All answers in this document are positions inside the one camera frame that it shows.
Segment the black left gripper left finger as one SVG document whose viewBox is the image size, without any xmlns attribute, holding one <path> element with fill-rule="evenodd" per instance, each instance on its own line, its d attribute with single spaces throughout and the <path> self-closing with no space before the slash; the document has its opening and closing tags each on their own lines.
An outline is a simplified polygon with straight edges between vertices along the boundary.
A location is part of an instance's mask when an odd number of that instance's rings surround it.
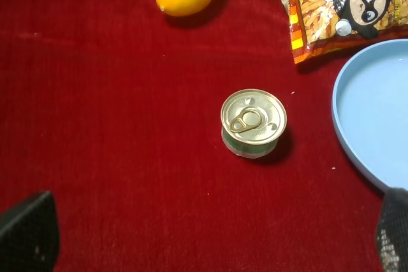
<svg viewBox="0 0 408 272">
<path fill-rule="evenodd" d="M 59 249 L 57 209 L 49 190 L 1 212 L 1 271 L 53 271 Z"/>
</svg>

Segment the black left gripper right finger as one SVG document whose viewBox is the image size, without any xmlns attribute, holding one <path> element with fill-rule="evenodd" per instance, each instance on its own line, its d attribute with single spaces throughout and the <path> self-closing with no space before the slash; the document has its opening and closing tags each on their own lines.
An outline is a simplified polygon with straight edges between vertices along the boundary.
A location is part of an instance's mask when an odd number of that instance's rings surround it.
<svg viewBox="0 0 408 272">
<path fill-rule="evenodd" d="M 375 242 L 384 271 L 407 271 L 407 190 L 385 192 Z"/>
</svg>

